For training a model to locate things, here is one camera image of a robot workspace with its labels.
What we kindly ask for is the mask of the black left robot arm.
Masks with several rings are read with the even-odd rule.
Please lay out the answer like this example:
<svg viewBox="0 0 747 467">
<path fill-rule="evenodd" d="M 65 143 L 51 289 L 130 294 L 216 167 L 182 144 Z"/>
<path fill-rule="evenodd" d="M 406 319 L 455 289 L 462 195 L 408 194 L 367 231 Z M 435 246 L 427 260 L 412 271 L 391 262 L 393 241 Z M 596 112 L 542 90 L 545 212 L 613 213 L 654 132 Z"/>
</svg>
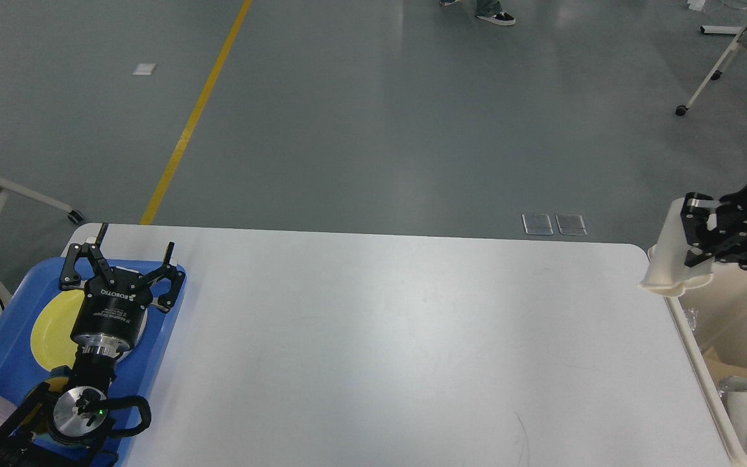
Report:
<svg viewBox="0 0 747 467">
<path fill-rule="evenodd" d="M 185 270 L 104 257 L 94 239 L 30 270 L 0 318 L 0 466 L 121 465 L 183 300 Z"/>
</svg>

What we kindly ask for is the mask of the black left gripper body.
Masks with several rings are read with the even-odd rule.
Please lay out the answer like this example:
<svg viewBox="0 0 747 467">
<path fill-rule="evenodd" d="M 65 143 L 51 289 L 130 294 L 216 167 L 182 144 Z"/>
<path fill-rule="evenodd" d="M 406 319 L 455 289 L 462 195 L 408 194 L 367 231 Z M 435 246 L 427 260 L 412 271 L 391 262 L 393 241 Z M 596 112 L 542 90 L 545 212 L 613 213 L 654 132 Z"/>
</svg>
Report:
<svg viewBox="0 0 747 467">
<path fill-rule="evenodd" d="M 115 286 L 100 280 L 87 281 L 70 337 L 78 346 L 112 344 L 116 352 L 127 352 L 134 343 L 144 307 L 153 298 L 148 285 L 131 287 L 140 273 L 115 273 Z"/>
</svg>

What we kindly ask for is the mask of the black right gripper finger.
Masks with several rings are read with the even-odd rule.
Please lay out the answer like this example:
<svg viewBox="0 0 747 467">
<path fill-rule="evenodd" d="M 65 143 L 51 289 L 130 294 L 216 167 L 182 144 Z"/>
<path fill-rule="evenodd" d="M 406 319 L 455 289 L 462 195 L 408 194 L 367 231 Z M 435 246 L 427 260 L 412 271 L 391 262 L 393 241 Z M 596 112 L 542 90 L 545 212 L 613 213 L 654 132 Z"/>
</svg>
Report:
<svg viewBox="0 0 747 467">
<path fill-rule="evenodd" d="M 688 248 L 683 264 L 687 268 L 711 260 L 738 263 L 739 268 L 747 269 L 747 227 L 723 233 L 704 227 L 686 227 L 684 232 Z"/>
<path fill-rule="evenodd" d="M 685 196 L 681 209 L 685 240 L 702 250 L 726 250 L 747 238 L 747 218 L 736 204 L 697 192 Z"/>
</svg>

